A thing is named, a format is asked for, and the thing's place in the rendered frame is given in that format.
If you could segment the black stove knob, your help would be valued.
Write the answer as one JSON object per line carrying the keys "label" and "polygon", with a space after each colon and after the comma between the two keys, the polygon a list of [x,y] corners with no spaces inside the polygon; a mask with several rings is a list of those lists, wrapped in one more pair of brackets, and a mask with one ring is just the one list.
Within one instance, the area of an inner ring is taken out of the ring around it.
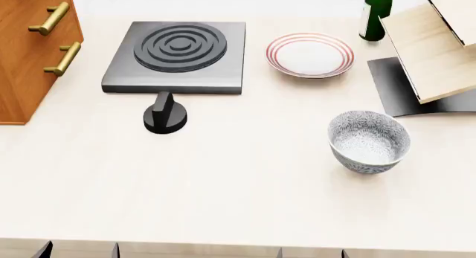
{"label": "black stove knob", "polygon": [[185,126],[187,110],[174,100],[172,93],[162,91],[159,92],[155,103],[145,110],[143,121],[145,128],[150,132],[168,135]]}

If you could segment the dark grey flat stove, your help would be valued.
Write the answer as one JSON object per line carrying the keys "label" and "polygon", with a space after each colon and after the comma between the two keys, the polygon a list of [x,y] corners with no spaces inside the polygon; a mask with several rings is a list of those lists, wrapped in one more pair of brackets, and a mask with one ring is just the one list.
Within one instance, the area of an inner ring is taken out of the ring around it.
{"label": "dark grey flat stove", "polygon": [[244,22],[133,22],[101,86],[106,93],[241,94]]}

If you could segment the grey patterned white bowl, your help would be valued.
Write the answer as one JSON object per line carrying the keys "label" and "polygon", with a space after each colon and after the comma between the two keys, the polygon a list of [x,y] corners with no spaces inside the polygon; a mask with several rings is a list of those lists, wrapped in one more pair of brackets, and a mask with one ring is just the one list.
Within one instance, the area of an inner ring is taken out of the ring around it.
{"label": "grey patterned white bowl", "polygon": [[379,174],[408,153],[411,137],[390,115],[351,110],[336,115],[327,128],[328,144],[340,164],[353,172]]}

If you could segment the white plate with red rings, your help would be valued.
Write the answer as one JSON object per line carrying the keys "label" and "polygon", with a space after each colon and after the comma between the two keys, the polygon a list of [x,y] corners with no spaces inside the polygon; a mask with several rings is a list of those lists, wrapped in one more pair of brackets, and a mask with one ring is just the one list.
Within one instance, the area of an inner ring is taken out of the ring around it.
{"label": "white plate with red rings", "polygon": [[265,49],[272,67],[293,77],[325,79],[352,68],[356,55],[342,39],[316,32],[279,36]]}

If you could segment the dark green wine bottle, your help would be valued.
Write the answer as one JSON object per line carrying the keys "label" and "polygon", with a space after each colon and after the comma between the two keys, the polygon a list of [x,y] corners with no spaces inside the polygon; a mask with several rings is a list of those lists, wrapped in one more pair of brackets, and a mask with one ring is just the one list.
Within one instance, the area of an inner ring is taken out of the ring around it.
{"label": "dark green wine bottle", "polygon": [[364,0],[359,36],[365,41],[380,41],[385,36],[380,19],[390,15],[393,0]]}

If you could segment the light wooden wine rack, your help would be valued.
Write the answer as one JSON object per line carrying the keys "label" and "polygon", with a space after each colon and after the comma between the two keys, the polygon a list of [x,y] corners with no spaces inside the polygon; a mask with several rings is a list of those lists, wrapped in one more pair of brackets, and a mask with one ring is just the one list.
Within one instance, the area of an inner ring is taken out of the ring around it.
{"label": "light wooden wine rack", "polygon": [[476,0],[426,0],[380,22],[420,103],[476,88]]}

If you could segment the brown wooden cabinet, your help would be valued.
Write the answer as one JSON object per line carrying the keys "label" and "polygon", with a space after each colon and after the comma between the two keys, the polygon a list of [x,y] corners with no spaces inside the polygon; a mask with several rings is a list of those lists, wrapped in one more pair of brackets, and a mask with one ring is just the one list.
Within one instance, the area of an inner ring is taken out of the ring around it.
{"label": "brown wooden cabinet", "polygon": [[[43,36],[29,32],[49,17],[46,8],[69,3],[68,12]],[[43,71],[64,57],[62,45],[83,43],[73,0],[0,0],[0,125],[24,125],[59,78]]]}

